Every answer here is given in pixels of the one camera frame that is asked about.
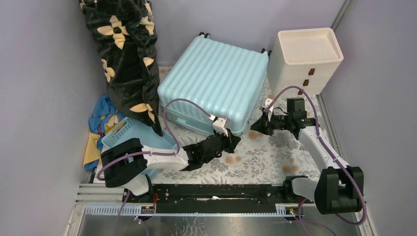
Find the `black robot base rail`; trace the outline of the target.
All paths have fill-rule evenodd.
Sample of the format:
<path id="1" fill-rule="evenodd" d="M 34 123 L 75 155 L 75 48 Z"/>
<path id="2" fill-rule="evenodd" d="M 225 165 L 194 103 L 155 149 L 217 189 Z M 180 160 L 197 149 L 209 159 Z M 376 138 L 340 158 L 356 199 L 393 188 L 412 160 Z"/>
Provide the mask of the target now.
<path id="1" fill-rule="evenodd" d="M 279 215 L 297 216 L 303 197 L 289 187 L 273 184 L 150 184 L 136 196 L 123 191 L 122 199 L 142 204 L 141 213 L 160 215 Z"/>

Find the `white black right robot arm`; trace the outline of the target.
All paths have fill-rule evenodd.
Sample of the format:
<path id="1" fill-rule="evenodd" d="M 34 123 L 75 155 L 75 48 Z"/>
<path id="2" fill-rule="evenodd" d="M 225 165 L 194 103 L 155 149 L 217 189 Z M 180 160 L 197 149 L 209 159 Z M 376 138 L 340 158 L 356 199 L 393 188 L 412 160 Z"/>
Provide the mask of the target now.
<path id="1" fill-rule="evenodd" d="M 304 99 L 287 99 L 285 115 L 276 115 L 272 103 L 269 98 L 264 101 L 262 115 L 250 129 L 270 136 L 275 130 L 289 131 L 321 170 L 318 181 L 307 176 L 286 177 L 282 189 L 284 200 L 293 203 L 303 197 L 314 202 L 321 214 L 360 211 L 366 214 L 362 169 L 344 161 L 322 137 L 316 119 L 307 117 Z"/>

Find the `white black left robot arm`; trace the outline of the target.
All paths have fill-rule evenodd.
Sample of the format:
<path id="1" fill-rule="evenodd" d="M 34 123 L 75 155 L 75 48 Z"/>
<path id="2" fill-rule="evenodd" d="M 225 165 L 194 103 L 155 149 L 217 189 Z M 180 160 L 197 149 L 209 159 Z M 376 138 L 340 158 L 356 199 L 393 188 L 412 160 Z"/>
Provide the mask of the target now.
<path id="1" fill-rule="evenodd" d="M 232 133 L 215 132 L 196 144 L 169 150 L 148 147 L 140 139 L 132 138 L 101 154 L 103 167 L 96 177 L 108 188 L 122 186 L 140 202 L 147 202 L 153 191 L 147 170 L 190 172 L 221 157 L 223 152 L 234 153 L 240 141 L 241 138 Z"/>

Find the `light blue ribbed suitcase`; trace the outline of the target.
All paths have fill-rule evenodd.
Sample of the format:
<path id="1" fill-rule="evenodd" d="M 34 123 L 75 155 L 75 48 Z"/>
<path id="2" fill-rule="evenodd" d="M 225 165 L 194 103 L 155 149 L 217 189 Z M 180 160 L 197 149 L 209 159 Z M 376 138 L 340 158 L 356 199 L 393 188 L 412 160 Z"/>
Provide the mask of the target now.
<path id="1" fill-rule="evenodd" d="M 264 86 L 269 56 L 209 34 L 195 37 L 158 87 L 167 120 L 208 135 L 213 133 L 208 114 L 223 116 L 231 132 L 241 135 Z"/>

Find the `black floral plush blanket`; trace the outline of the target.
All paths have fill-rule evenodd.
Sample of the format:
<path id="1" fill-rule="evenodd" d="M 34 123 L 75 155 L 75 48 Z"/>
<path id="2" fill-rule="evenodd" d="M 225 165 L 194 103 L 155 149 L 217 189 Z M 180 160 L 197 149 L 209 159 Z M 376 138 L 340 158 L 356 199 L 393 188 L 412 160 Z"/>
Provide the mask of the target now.
<path id="1" fill-rule="evenodd" d="M 123 115 L 163 135 L 159 121 L 158 39 L 149 0 L 81 0 L 110 100 Z"/>

